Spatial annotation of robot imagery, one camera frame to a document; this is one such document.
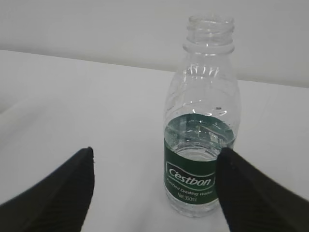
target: water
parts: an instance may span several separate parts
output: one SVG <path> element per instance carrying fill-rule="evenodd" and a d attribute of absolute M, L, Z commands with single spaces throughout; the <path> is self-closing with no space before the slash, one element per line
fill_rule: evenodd
<path fill-rule="evenodd" d="M 170 121 L 165 129 L 164 138 L 166 142 L 165 153 L 171 151 L 176 153 L 177 156 L 185 158 L 183 160 L 186 163 L 180 164 L 182 167 L 191 165 L 190 160 L 198 161 L 201 167 L 205 166 L 205 173 L 207 173 L 207 168 L 210 167 L 207 166 L 208 164 L 212 163 L 215 166 L 215 161 L 221 149 L 223 147 L 232 148 L 235 140 L 232 130 L 223 121 L 199 114 L 182 115 Z M 177 199 L 166 188 L 172 207 L 189 217 L 206 216 L 219 205 L 214 187 L 213 191 L 213 197 L 210 198 L 209 202 L 191 204 L 182 201 L 180 198 Z"/>

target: white wall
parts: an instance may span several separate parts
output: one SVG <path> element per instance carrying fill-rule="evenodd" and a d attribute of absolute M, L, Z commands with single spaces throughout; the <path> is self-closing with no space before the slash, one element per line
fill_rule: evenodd
<path fill-rule="evenodd" d="M 187 18 L 219 12 L 236 21 L 240 79 L 309 87 L 308 10 L 308 0 L 0 0 L 0 49 L 175 70 Z"/>

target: cestbon logo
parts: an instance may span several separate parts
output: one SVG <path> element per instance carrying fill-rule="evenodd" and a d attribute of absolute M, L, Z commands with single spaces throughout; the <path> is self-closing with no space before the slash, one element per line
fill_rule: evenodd
<path fill-rule="evenodd" d="M 215 173 L 193 175 L 170 162 L 166 162 L 166 172 L 171 179 L 191 190 L 208 190 L 214 186 L 215 182 Z"/>

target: black object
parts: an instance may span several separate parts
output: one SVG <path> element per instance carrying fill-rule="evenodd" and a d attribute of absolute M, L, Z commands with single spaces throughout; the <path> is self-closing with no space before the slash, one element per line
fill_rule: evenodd
<path fill-rule="evenodd" d="M 309 232 L 309 202 L 224 148 L 216 190 L 231 232 Z"/>
<path fill-rule="evenodd" d="M 94 189 L 92 148 L 0 206 L 0 232 L 80 232 Z"/>

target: bottle body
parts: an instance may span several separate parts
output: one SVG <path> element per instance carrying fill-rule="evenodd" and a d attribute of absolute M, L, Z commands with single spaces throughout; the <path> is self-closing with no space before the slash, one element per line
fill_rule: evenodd
<path fill-rule="evenodd" d="M 198 46 L 193 44 L 173 77 L 164 115 L 166 193 L 173 208 L 189 217 L 218 206 L 216 158 L 223 147 L 233 148 L 240 123 L 239 88 L 228 55 L 199 53 Z"/>

